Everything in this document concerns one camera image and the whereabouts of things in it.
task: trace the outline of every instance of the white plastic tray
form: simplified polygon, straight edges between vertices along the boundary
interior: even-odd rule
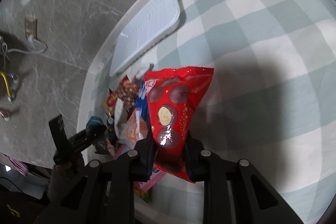
[[[117,76],[179,25],[177,0],[150,0],[117,39],[110,76]]]

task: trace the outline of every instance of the marble floor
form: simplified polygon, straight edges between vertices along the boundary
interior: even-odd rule
[[[7,72],[22,81],[16,100],[0,107],[12,110],[0,120],[0,152],[32,164],[51,167],[55,147],[48,120],[59,112],[67,133],[75,133],[86,71],[115,24],[136,0],[2,0],[0,32],[12,47],[26,47],[24,16],[38,19],[38,36],[48,45],[40,56],[12,53]]]

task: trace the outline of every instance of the black cable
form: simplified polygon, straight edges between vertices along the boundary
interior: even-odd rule
[[[24,193],[19,187],[17,187],[14,182],[10,181],[8,178],[5,178],[5,177],[0,177],[0,179],[5,179],[5,180],[8,180],[11,184],[13,184],[21,193]]]

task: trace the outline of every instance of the person's hand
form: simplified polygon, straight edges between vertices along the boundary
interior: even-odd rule
[[[74,160],[68,161],[64,164],[55,165],[55,171],[65,178],[73,178],[75,176],[74,170],[79,172],[84,168],[84,159],[82,153],[80,153]]]

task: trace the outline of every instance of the green checkered blanket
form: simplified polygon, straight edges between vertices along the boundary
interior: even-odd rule
[[[192,135],[224,159],[249,159],[305,223],[336,192],[333,1],[179,0],[177,31],[134,64],[213,67]],[[135,207],[157,223],[201,223],[203,184],[166,175],[153,203]]]

